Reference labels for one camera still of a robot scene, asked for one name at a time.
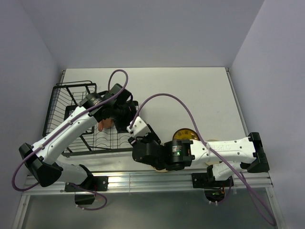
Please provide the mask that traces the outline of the orange floral mug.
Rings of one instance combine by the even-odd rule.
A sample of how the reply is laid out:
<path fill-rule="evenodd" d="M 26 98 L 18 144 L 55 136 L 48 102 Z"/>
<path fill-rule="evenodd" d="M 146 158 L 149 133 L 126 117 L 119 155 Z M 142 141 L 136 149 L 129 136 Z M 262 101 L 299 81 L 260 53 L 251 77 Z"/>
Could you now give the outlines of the orange floral mug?
<path fill-rule="evenodd" d="M 113 126 L 113 120 L 110 118 L 103 119 L 98 123 L 98 131 L 101 132 L 103 129 L 109 129 Z"/>

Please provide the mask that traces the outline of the cream plate with flowers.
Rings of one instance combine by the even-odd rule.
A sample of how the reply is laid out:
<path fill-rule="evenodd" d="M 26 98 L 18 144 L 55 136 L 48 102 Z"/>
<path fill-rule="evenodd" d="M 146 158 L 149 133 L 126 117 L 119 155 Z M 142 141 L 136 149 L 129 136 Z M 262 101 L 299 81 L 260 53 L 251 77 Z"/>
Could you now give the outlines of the cream plate with flowers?
<path fill-rule="evenodd" d="M 166 169 L 156 169 L 155 167 L 152 167 L 156 172 L 159 172 L 159 173 L 166 173 L 168 172 L 168 170 Z"/>

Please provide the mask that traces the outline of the yellow black patterned plate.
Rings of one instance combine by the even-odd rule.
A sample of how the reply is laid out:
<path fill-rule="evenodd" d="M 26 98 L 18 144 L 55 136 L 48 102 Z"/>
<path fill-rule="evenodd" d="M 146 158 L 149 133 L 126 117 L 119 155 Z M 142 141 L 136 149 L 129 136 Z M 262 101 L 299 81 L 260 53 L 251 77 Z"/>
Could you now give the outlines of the yellow black patterned plate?
<path fill-rule="evenodd" d="M 173 134 L 173 140 L 199 140 L 199 136 L 192 129 L 182 128 Z"/>

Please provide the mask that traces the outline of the cream plate with branch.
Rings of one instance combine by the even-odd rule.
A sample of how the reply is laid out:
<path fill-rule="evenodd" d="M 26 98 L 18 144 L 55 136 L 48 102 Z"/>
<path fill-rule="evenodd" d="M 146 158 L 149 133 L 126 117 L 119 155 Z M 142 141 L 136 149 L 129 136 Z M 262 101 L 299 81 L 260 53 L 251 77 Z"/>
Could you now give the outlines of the cream plate with branch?
<path fill-rule="evenodd" d="M 207 150 L 208 150 L 208 153 L 209 153 L 209 158 L 213 155 L 213 152 L 211 151 L 211 146 L 210 146 L 211 142 L 217 142 L 217 140 L 215 140 L 215 139 L 207 140 L 206 146 L 207 146 Z M 209 161 L 205 162 L 205 164 L 207 166 L 217 165 L 219 163 L 220 163 L 220 161 L 218 161 L 218 160 L 212 161 L 211 159 L 209 159 Z"/>

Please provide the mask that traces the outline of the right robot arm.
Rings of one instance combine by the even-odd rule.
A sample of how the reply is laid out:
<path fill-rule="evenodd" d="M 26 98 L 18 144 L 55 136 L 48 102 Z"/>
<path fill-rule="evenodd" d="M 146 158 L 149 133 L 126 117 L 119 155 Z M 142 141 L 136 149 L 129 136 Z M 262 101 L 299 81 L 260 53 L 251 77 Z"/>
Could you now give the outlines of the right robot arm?
<path fill-rule="evenodd" d="M 206 180 L 217 186 L 227 180 L 234 171 L 264 173 L 270 170 L 266 153 L 258 132 L 247 137 L 231 140 L 206 142 L 184 139 L 161 143 L 149 124 L 140 122 L 128 126 L 132 135 L 132 158 L 135 162 L 149 165 L 156 171 L 178 171 L 195 165 L 209 163 Z"/>

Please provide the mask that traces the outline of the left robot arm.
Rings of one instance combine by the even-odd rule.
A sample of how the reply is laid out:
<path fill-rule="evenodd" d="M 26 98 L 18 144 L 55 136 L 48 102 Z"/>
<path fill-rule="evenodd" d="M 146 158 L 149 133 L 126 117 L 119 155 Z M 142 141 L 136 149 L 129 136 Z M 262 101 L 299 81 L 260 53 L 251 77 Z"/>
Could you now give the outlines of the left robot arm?
<path fill-rule="evenodd" d="M 56 181 L 74 183 L 81 190 L 93 184 L 93 175 L 84 165 L 58 161 L 62 152 L 85 131 L 104 119 L 113 120 L 117 131 L 126 131 L 136 114 L 132 94 L 118 83 L 111 90 L 88 94 L 73 113 L 40 141 L 24 143 L 19 152 L 25 166 L 42 187 Z"/>

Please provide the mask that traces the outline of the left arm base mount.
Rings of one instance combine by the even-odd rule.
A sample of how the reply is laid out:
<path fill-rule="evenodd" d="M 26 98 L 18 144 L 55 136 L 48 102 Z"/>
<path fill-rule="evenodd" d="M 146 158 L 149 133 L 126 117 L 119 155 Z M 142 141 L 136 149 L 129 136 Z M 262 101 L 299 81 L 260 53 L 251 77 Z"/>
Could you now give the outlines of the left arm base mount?
<path fill-rule="evenodd" d="M 67 193 L 74 193 L 74 202 L 77 207 L 90 209 L 88 206 L 99 199 L 103 202 L 103 205 L 96 208 L 100 209 L 106 206 L 108 200 L 103 194 L 97 193 L 107 191 L 108 180 L 108 176 L 96 176 L 84 181 L 81 185 L 66 183 L 64 191 Z"/>

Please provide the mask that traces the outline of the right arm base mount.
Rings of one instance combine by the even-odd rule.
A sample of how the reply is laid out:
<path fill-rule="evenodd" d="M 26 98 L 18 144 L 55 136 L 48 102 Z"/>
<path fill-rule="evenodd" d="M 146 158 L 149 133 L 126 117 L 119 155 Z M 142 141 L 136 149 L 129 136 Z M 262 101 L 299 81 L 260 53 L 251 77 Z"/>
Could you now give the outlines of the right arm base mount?
<path fill-rule="evenodd" d="M 207 173 L 192 173 L 193 188 L 204 190 L 204 196 L 209 203 L 220 203 L 231 193 L 234 185 L 233 177 L 223 181 L 209 181 Z"/>

